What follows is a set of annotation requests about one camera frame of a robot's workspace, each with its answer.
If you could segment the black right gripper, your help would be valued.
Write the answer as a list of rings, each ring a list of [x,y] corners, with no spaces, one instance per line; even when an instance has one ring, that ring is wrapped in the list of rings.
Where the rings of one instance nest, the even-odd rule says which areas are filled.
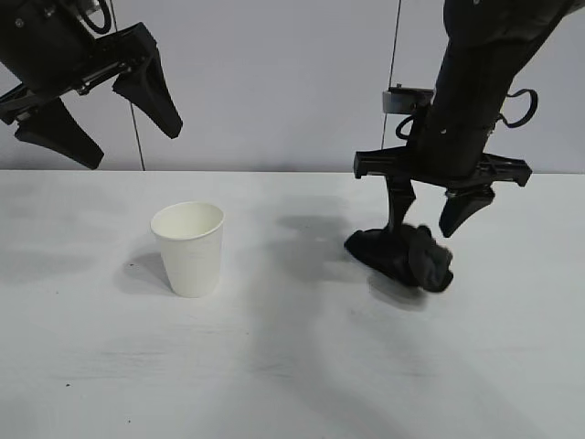
[[[356,178],[386,177],[387,235],[400,232],[416,199],[411,180],[449,189],[439,227],[442,235],[450,238],[473,214],[493,202],[495,193],[486,185],[502,181],[523,187],[532,175],[522,159],[484,153],[484,133],[472,135],[466,145],[451,144],[446,133],[429,135],[424,126],[426,115],[427,110],[419,108],[397,126],[395,134],[405,145],[355,154]]]

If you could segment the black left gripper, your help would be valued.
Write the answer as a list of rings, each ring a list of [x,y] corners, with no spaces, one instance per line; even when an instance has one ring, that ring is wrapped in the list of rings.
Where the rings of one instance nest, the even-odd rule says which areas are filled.
[[[104,153],[60,97],[86,95],[115,78],[114,92],[137,106],[169,138],[183,121],[166,86],[156,42],[144,23],[93,36],[74,14],[77,2],[3,1],[1,62],[20,84],[1,96],[1,120],[15,137],[87,168]]]

